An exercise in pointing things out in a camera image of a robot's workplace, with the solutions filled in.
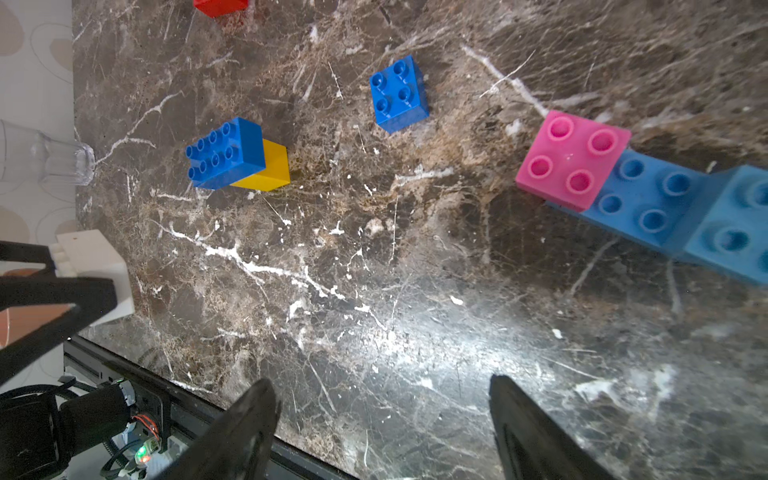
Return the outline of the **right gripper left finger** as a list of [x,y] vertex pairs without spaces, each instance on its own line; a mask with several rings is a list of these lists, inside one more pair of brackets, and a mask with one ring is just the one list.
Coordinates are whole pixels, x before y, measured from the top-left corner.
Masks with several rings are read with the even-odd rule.
[[160,479],[264,479],[281,414],[268,379],[252,385]]

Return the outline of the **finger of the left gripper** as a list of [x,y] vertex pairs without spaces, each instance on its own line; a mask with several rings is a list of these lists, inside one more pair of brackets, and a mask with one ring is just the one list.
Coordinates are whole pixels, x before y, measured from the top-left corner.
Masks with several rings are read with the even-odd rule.
[[116,290],[111,279],[57,277],[46,246],[3,241],[1,259],[44,266],[42,269],[25,269],[20,273],[1,276],[1,311],[32,305],[71,306],[67,313],[54,321],[1,348],[3,384],[117,306]]

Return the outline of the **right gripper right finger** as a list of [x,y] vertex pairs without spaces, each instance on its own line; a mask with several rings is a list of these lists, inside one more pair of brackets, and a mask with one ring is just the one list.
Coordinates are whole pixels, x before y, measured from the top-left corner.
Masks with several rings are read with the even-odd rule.
[[614,479],[510,377],[491,377],[489,407],[505,478]]

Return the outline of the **white lego brick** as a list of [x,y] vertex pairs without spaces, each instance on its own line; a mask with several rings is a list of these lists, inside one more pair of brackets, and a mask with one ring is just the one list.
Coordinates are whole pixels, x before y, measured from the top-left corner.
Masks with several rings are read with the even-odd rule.
[[117,306],[95,325],[135,312],[127,264],[99,230],[57,234],[56,239],[49,251],[57,277],[107,278],[114,283]]

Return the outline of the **dark blue long lego brick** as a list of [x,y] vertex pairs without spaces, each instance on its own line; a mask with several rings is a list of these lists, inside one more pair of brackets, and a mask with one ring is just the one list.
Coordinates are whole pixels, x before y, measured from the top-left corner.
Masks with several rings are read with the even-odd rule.
[[266,169],[262,128],[241,117],[188,145],[185,154],[196,188],[218,190]]

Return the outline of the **yellow lego brick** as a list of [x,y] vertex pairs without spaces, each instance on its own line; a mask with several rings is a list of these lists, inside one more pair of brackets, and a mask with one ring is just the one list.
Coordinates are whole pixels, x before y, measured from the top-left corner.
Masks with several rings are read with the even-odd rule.
[[266,168],[232,184],[233,187],[254,191],[269,192],[288,185],[291,181],[285,146],[264,139]]

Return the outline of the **light blue long lego brick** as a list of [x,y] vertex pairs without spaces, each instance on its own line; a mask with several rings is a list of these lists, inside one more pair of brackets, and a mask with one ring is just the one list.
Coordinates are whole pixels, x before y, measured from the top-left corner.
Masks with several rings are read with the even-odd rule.
[[705,179],[702,172],[626,150],[589,209],[548,205],[671,256],[668,239]]

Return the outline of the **pink lego brick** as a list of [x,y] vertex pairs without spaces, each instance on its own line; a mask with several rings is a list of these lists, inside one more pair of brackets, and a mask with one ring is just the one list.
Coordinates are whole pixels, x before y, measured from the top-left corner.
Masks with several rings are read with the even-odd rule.
[[516,185],[583,212],[595,201],[631,137],[626,129],[553,110],[518,170]]

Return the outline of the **teal small lego brick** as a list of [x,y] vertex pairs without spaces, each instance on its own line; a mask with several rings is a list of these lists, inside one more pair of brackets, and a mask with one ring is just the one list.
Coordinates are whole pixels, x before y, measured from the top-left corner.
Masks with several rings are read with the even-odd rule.
[[767,284],[767,172],[743,165],[707,175],[670,237],[684,259]]

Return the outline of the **red lego brick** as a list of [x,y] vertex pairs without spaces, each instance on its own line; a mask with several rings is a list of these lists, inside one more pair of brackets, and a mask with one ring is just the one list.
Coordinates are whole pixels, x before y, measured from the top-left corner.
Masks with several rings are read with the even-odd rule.
[[210,18],[218,18],[248,7],[248,0],[194,0],[194,7]]

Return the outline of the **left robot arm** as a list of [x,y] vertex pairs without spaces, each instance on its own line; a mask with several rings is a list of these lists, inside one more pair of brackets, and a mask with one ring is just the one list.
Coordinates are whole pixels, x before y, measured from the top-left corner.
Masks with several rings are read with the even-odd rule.
[[[1,326],[6,340],[1,349],[3,383],[118,305],[112,279],[60,276],[46,246],[4,241],[1,258],[38,267],[1,277],[1,310],[11,316]],[[58,402],[68,392],[59,385],[42,393],[15,389],[2,394],[2,478],[53,478],[74,456],[121,433],[131,419],[117,385]]]

